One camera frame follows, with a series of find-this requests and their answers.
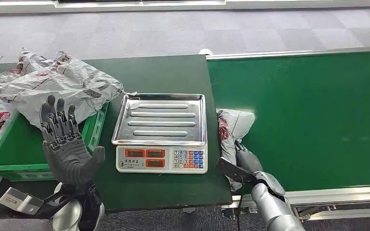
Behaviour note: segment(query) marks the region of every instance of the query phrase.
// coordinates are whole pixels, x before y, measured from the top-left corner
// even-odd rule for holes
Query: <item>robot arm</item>
[[[41,200],[10,187],[0,198],[0,212],[13,218],[51,218],[55,230],[93,231],[104,205],[93,182],[105,160],[104,147],[87,151],[75,119],[75,106],[64,111],[65,101],[49,95],[40,108],[43,152],[60,183],[53,195]]]
[[[216,169],[237,182],[253,186],[251,197],[259,208],[268,231],[304,231],[303,226],[293,214],[285,191],[277,179],[263,172],[257,157],[249,151],[238,152],[238,165],[234,166],[221,157]]]

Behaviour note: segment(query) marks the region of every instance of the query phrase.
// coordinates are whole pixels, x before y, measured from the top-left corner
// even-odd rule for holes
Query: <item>stainless steel tray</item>
[[[125,95],[111,142],[114,145],[192,145],[206,143],[202,94]]]

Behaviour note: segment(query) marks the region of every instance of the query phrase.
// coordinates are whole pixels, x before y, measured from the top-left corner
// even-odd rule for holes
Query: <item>digital scale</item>
[[[119,172],[206,173],[205,96],[126,94],[111,142]]]

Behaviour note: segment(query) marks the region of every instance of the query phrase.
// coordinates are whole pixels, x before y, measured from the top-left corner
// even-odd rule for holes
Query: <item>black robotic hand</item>
[[[83,185],[93,180],[98,167],[104,162],[104,147],[97,146],[92,155],[86,149],[71,105],[67,115],[65,101],[49,95],[40,108],[43,134],[43,152],[53,176],[63,184]]]

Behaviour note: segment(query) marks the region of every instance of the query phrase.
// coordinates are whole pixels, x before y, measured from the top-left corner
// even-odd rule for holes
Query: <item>gray carpet floor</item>
[[[0,63],[16,62],[21,47],[52,58],[65,50],[80,59],[370,47],[370,9],[191,11],[0,15]],[[255,214],[241,230],[264,230]],[[370,218],[309,221],[309,231],[370,231]],[[218,207],[107,215],[103,231],[236,230]],[[49,220],[0,220],[0,231],[49,231]]]
[[[81,59],[370,47],[370,9],[0,15],[0,62],[22,46]]]
[[[370,218],[307,221],[307,231],[370,231]],[[51,231],[51,220],[3,219],[0,231]],[[103,219],[101,231],[236,231],[237,222],[220,215],[220,208],[200,207],[187,214],[180,209],[121,212]],[[257,214],[242,214],[241,231],[265,231]]]

